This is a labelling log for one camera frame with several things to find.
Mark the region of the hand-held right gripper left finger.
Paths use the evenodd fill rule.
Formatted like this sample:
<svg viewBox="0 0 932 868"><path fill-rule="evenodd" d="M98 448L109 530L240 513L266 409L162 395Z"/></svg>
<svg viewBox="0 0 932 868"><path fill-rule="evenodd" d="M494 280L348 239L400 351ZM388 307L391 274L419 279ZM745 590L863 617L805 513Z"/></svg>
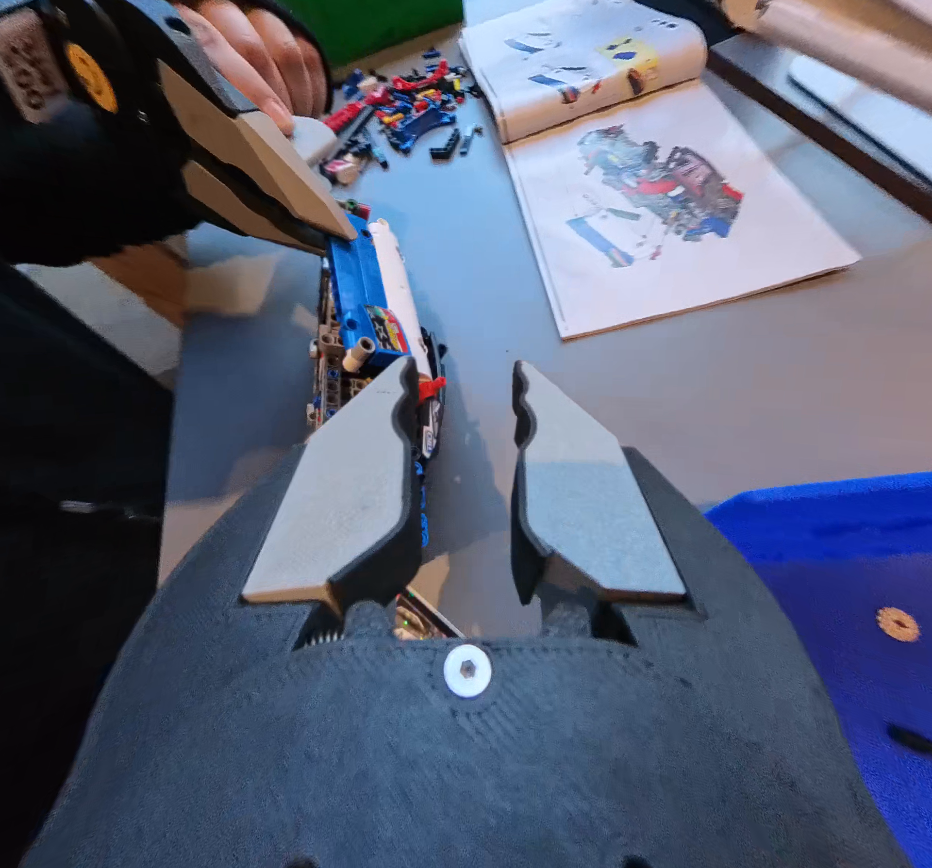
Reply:
<svg viewBox="0 0 932 868"><path fill-rule="evenodd" d="M392 606L420 562L413 434L418 379L393 362L242 498L249 606L318 603L337 616Z"/></svg>

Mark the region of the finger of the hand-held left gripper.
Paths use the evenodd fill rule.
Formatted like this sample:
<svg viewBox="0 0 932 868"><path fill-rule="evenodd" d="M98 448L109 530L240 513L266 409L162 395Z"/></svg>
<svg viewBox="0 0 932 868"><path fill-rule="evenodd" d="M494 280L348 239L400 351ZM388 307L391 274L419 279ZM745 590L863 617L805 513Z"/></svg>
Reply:
<svg viewBox="0 0 932 868"><path fill-rule="evenodd" d="M332 237L355 239L346 212L268 115L234 96L234 89L194 85L163 62L157 70L171 113L190 143L183 165L201 164L269 219L302 222L325 234L326 243Z"/></svg>
<svg viewBox="0 0 932 868"><path fill-rule="evenodd" d="M325 252L325 234L302 222L269 219L249 207L232 189L195 161L182 167L183 183L204 220L233 233L250 236L306 253Z"/></svg>

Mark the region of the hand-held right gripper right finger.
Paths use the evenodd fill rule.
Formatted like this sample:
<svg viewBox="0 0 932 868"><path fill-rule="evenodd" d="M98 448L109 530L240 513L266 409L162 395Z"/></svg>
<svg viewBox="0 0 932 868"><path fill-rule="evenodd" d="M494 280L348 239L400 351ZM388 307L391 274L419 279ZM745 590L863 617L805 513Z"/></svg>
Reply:
<svg viewBox="0 0 932 868"><path fill-rule="evenodd" d="M617 438L529 362L514 365L511 568L522 605L678 604L688 589Z"/></svg>

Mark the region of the toy brick car chassis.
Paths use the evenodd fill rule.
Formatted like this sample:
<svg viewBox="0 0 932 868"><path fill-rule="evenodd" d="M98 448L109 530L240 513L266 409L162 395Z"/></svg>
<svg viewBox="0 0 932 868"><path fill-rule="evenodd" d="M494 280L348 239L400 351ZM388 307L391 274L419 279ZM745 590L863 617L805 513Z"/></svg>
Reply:
<svg viewBox="0 0 932 868"><path fill-rule="evenodd" d="M351 216L355 216L366 222L378 220L372 217L371 209L366 204L353 199L339 199L337 203L346 212L349 219ZM367 385L370 385L380 373L388 368L376 373L363 373L356 377L344 372L342 368L343 346L338 335L333 311L327 254L328 249L322 260L320 270L317 332L309 345L309 356L313 362L313 396L307 407L307 421L310 430L316 430L329 422L342 408L356 398ZM438 341L433 332L425 329L422 325L421 329L428 342L431 362L436 365L435 377L446 377L444 358L447 347ZM423 554L426 553L430 542L425 474L440 448L440 433L446 413L446 401L447 388L424 404L418 405L417 402L416 407L416 435L413 442L413 451L416 461L416 475L420 484L421 548Z"/></svg>

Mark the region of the person's left forearm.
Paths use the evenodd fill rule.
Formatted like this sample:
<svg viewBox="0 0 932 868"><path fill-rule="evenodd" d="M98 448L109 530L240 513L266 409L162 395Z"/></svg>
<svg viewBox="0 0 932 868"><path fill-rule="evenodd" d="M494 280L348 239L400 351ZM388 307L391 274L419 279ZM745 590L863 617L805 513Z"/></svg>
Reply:
<svg viewBox="0 0 932 868"><path fill-rule="evenodd" d="M73 266L199 224L180 164L143 129L76 103L39 125L2 115L3 262Z"/></svg>

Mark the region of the grey desk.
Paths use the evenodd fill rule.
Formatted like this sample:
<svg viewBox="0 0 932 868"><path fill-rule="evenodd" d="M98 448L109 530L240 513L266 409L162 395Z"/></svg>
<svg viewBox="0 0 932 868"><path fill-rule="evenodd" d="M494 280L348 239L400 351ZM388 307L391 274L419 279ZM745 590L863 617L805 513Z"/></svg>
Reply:
<svg viewBox="0 0 932 868"><path fill-rule="evenodd" d="M538 0L464 0L471 22ZM501 146L433 165L421 141L352 195L399 236L421 322L449 348L428 472L433 557L414 587L466 634L536 630L509 563L511 374L529 360L706 507L745 490L930 470L930 224L714 72L705 82L862 255L852 270L564 343ZM305 435L317 258L202 227L191 272L243 260L258 310L192 312L175 390L159 582Z"/></svg>

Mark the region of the person's left hand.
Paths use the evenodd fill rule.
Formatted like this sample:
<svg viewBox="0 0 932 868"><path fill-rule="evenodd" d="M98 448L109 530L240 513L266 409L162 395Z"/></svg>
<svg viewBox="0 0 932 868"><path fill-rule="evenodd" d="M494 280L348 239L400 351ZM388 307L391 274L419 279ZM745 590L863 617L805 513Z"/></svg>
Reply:
<svg viewBox="0 0 932 868"><path fill-rule="evenodd" d="M208 59L291 137L296 117L320 118L331 86L320 50L274 13L234 0L172 0Z"/></svg>

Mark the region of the pile of loose brick pieces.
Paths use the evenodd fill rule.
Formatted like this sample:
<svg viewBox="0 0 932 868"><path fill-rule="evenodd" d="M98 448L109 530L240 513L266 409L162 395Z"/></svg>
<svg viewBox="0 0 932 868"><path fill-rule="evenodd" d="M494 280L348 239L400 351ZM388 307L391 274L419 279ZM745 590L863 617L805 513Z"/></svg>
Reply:
<svg viewBox="0 0 932 868"><path fill-rule="evenodd" d="M386 75L355 69L333 86L335 105L324 125L336 137L331 156L318 159L320 174L332 185L353 184L369 164L390 166L389 153L409 156L421 140L447 130L429 144L434 164L468 155L483 126L461 120L472 98L481 98L471 70L452 63L433 48L423 55L422 69Z"/></svg>

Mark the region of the blue plastic bin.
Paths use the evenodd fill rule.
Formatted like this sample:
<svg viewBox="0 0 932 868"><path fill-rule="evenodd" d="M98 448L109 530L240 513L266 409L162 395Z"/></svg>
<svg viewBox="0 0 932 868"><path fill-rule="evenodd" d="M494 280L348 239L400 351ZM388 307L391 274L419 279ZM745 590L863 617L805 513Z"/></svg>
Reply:
<svg viewBox="0 0 932 868"><path fill-rule="evenodd" d="M868 791L930 866L930 473L746 491L705 516L775 595Z"/></svg>

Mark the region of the open instruction booklet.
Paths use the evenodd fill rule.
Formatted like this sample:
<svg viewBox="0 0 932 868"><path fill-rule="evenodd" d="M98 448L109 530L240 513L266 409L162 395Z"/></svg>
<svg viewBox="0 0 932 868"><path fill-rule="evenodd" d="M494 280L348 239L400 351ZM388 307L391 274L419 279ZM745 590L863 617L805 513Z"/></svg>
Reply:
<svg viewBox="0 0 932 868"><path fill-rule="evenodd" d="M859 262L703 83L693 21L545 0L465 27L460 49L563 339Z"/></svg>

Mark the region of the person's black clothed torso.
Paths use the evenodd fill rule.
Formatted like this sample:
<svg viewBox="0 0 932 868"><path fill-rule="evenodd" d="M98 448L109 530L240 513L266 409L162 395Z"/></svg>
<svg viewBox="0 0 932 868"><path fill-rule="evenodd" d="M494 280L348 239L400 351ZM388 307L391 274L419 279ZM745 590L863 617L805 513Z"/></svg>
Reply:
<svg viewBox="0 0 932 868"><path fill-rule="evenodd" d="M156 590L172 396L5 263L1 326L1 859L17 866Z"/></svg>

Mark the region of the wooden board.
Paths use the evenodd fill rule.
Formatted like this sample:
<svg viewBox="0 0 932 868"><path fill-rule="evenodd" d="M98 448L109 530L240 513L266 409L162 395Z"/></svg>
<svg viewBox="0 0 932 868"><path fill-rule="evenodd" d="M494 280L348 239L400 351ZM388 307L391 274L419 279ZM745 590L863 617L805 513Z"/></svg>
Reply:
<svg viewBox="0 0 932 868"><path fill-rule="evenodd" d="M931 0L721 0L728 20L931 113Z"/></svg>

